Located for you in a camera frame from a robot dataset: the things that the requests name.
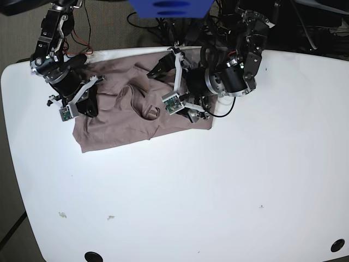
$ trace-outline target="brown cloth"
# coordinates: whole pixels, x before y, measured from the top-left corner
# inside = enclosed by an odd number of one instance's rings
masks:
[[[166,111],[161,97],[173,91],[174,78],[172,83],[167,80],[163,83],[148,79],[147,74],[167,54],[152,53],[87,66],[88,76],[105,75],[106,80],[98,85],[98,116],[80,115],[75,120],[73,136],[83,153],[191,128],[211,129],[212,118],[193,124],[183,116],[170,116]],[[190,61],[200,60],[199,50],[188,50],[185,54]]]

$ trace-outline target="black grommet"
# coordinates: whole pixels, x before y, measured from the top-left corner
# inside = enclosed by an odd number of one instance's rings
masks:
[[[95,252],[87,252],[85,259],[87,262],[103,262],[103,258]]]
[[[334,244],[331,246],[331,251],[332,252],[337,252],[339,250],[342,249],[342,247],[344,246],[344,239],[339,239],[336,242],[334,242]]]

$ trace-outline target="small stain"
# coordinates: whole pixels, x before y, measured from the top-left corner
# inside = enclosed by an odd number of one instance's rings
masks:
[[[59,215],[60,215],[61,217],[67,218],[67,216],[66,216],[66,214],[65,214],[64,212],[62,212],[62,213],[58,212],[58,213],[59,213]]]

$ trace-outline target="round hole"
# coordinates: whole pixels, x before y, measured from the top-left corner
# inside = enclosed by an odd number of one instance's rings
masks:
[[[154,3],[156,7],[187,7],[190,3],[185,1],[161,1]]]
[[[103,258],[95,252],[87,252],[85,259],[87,262],[103,262]]]
[[[158,15],[185,15],[184,11],[161,11],[158,12]]]
[[[339,250],[342,249],[342,247],[344,246],[344,239],[340,239],[340,240],[337,240],[336,242],[334,242],[334,244],[331,246],[331,251],[332,252],[337,252]]]

